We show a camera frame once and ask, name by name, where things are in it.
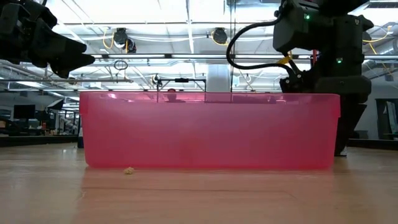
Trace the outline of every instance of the desk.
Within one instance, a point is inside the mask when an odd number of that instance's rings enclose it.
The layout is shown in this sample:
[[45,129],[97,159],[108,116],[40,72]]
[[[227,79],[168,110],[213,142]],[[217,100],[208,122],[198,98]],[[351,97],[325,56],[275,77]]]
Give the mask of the desk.
[[398,152],[348,149],[329,171],[86,168],[75,144],[0,151],[4,223],[396,223]]
[[391,136],[391,137],[393,137],[393,138],[398,138],[398,133],[395,133],[395,134],[383,134],[383,135],[385,135],[385,136]]
[[77,142],[77,140],[78,138],[76,135],[9,136],[9,137],[0,137],[0,147],[70,143],[70,142]]

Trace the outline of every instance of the pink plastic bin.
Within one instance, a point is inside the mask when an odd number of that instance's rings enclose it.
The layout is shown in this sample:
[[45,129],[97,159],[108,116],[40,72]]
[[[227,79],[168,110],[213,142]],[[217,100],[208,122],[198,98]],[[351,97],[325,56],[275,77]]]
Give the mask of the pink plastic bin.
[[338,95],[84,92],[91,167],[327,169]]

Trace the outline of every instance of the metal frame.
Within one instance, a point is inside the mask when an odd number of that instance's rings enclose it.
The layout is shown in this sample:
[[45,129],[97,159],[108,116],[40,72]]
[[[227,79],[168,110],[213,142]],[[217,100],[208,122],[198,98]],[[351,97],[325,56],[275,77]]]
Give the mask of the metal frame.
[[132,80],[128,79],[110,79],[110,80],[105,80],[105,79],[97,79],[97,80],[24,80],[24,79],[0,79],[0,83],[4,82],[32,82],[32,83],[79,83],[79,82],[128,82],[128,83],[133,83]]
[[[98,59],[179,59],[179,60],[198,60],[198,59],[226,59],[225,54],[91,54]],[[236,60],[258,60],[271,59],[278,60],[284,56],[279,54],[236,54],[232,58]],[[293,59],[310,59],[310,54],[295,54]],[[398,59],[398,55],[365,55],[365,59],[382,60],[382,59]]]
[[[164,83],[162,85],[162,88],[159,89],[159,85],[161,81],[165,81],[166,83]],[[199,88],[201,90],[203,90],[204,92],[207,91],[207,80],[204,79],[196,79],[196,78],[160,78],[157,80],[156,82],[156,91],[160,91],[162,90],[167,84],[169,84],[170,82],[176,82],[176,83],[187,83],[187,82],[194,82],[195,84],[197,84],[197,86],[199,86]],[[205,83],[205,88],[203,89],[200,85],[198,85],[197,82],[203,82]]]

